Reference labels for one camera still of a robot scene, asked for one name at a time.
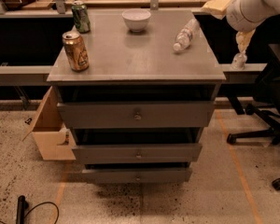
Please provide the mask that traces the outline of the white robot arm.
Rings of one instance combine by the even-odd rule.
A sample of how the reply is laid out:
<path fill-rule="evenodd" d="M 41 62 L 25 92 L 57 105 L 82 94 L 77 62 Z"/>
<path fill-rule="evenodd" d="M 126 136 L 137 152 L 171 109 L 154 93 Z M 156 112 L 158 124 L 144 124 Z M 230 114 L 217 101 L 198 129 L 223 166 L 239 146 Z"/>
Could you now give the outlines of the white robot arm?
<path fill-rule="evenodd" d="M 238 32 L 239 51 L 245 53 L 255 29 L 266 19 L 280 15 L 280 0 L 210 0 L 203 5 L 202 12 L 217 19 L 226 18 Z"/>

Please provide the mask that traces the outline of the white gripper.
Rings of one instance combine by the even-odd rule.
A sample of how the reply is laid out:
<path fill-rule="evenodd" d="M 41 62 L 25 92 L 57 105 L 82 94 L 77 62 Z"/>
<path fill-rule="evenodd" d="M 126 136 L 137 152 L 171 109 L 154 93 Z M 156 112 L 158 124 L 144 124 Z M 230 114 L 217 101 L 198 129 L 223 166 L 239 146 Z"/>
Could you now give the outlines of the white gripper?
<path fill-rule="evenodd" d="M 228 24 L 238 31 L 238 50 L 245 53 L 254 29 L 272 16 L 273 9 L 264 0 L 210 0 L 202 6 L 202 12 L 219 20 L 226 16 Z"/>

